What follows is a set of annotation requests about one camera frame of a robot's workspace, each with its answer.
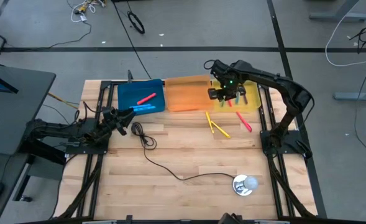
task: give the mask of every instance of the yellow pencil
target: yellow pencil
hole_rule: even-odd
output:
[[[212,134],[214,134],[213,127],[212,127],[212,123],[211,123],[211,121],[210,121],[209,113],[208,113],[207,111],[205,111],[205,113],[206,113],[206,118],[207,118],[207,119],[208,119],[208,121],[209,121],[209,126],[210,126],[210,129],[212,130]]]
[[[218,125],[216,125],[213,121],[211,121],[212,122],[212,124],[216,127],[216,128],[218,128],[218,130],[220,131],[220,132],[222,132],[222,134],[223,135],[225,135],[227,138],[231,138],[231,136],[230,135],[228,135],[223,129],[221,129]]]

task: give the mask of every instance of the wooden tabletop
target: wooden tabletop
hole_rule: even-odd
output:
[[[80,104],[81,116],[84,116],[82,101],[96,108],[100,83],[101,80],[86,80]],[[115,108],[116,92],[112,102]],[[286,106],[279,92],[271,89],[270,93],[276,120],[279,121]],[[267,108],[263,95],[262,98],[263,106]],[[94,113],[89,112],[88,116],[93,117]],[[251,125],[251,133],[235,113],[210,111],[211,119],[229,133],[230,139],[217,129],[211,133],[204,111],[164,111],[136,116],[133,121],[140,122],[144,133],[158,142],[154,151],[146,152],[147,156],[168,167],[178,177],[209,172],[252,175],[259,181],[258,189],[252,194],[238,196],[232,189],[232,179],[223,175],[177,180],[165,169],[145,159],[140,139],[131,134],[129,126],[127,135],[121,136],[114,131],[110,138],[109,150],[103,160],[94,218],[124,220],[126,215],[133,215],[135,220],[218,220],[228,212],[242,215],[244,219],[276,219],[270,171],[260,142],[260,116],[257,110],[242,113],[242,116]],[[285,154],[284,159],[292,191],[310,212],[316,213],[302,156]],[[66,166],[55,216],[64,212],[79,192],[85,162],[86,155],[79,155]],[[285,194],[279,189],[283,213],[288,215]],[[88,213],[90,193],[86,198],[84,214]]]

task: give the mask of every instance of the black desk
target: black desk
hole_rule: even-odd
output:
[[[5,185],[0,196],[1,216],[31,156],[18,152],[25,125],[36,117],[53,84],[55,74],[0,67],[0,78],[19,90],[17,94],[0,92],[0,181]]]

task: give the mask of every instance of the red marker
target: red marker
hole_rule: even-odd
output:
[[[250,125],[245,121],[245,119],[242,117],[242,115],[240,115],[240,113],[238,111],[237,111],[237,115],[238,115],[239,119],[243,122],[245,127],[248,129],[248,131],[252,132],[252,127],[250,127]]]
[[[137,102],[137,105],[141,105],[141,104],[143,104],[143,103],[147,102],[148,100],[150,100],[150,99],[154,98],[156,95],[157,95],[156,93],[152,93],[151,95],[149,95],[149,96],[145,97],[144,99],[139,100],[139,101]]]

